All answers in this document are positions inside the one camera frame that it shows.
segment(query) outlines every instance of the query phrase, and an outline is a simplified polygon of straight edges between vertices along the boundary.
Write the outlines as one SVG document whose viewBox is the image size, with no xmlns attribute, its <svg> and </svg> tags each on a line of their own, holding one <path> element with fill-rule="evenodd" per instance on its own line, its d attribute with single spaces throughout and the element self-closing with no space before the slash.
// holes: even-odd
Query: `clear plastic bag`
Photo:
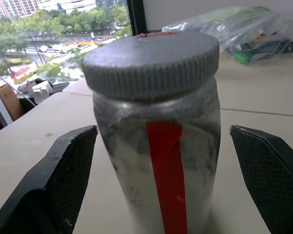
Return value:
<svg viewBox="0 0 293 234">
<path fill-rule="evenodd" d="M 293 17 L 266 7 L 230 7 L 186 19 L 163 32 L 200 31 L 216 37 L 220 51 L 243 64 L 293 53 Z"/>
</svg>

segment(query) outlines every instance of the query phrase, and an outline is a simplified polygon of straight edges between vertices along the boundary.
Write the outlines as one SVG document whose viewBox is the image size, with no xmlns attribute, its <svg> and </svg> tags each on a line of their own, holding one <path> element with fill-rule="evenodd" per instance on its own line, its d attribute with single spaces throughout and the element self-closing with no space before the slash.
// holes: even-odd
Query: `jar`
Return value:
<svg viewBox="0 0 293 234">
<path fill-rule="evenodd" d="M 199 32 L 121 39 L 83 71 L 137 234 L 200 234 L 220 145 L 219 43 Z"/>
</svg>

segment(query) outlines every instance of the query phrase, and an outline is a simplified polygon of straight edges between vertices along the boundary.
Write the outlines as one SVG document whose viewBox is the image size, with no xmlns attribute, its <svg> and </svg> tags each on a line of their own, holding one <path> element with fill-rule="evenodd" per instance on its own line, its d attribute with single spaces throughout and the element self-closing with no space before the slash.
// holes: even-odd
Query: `plastic lid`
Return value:
<svg viewBox="0 0 293 234">
<path fill-rule="evenodd" d="M 158 98 L 195 89 L 212 77 L 219 43 L 199 32 L 158 33 L 121 39 L 83 59 L 87 84 L 113 98 Z"/>
</svg>

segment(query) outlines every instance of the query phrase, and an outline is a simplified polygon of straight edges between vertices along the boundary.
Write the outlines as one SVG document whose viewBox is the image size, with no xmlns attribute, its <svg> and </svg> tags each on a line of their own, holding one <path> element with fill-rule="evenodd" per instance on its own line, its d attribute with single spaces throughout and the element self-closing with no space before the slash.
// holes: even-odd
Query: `glass window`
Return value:
<svg viewBox="0 0 293 234">
<path fill-rule="evenodd" d="M 32 77 L 83 79 L 81 62 L 87 52 L 132 35 L 126 0 L 98 5 L 68 0 L 79 3 L 73 9 L 57 0 L 33 2 L 41 9 L 35 12 L 30 3 L 28 16 L 0 18 L 0 75 L 11 76 L 15 86 Z"/>
</svg>

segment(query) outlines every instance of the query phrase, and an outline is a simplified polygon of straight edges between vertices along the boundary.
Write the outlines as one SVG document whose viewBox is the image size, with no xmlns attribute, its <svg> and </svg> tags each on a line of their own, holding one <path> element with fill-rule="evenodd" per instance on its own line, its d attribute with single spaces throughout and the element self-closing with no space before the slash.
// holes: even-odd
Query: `red stripe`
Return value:
<svg viewBox="0 0 293 234">
<path fill-rule="evenodd" d="M 186 195 L 175 122 L 148 122 L 147 133 L 165 234 L 187 234 Z"/>
</svg>

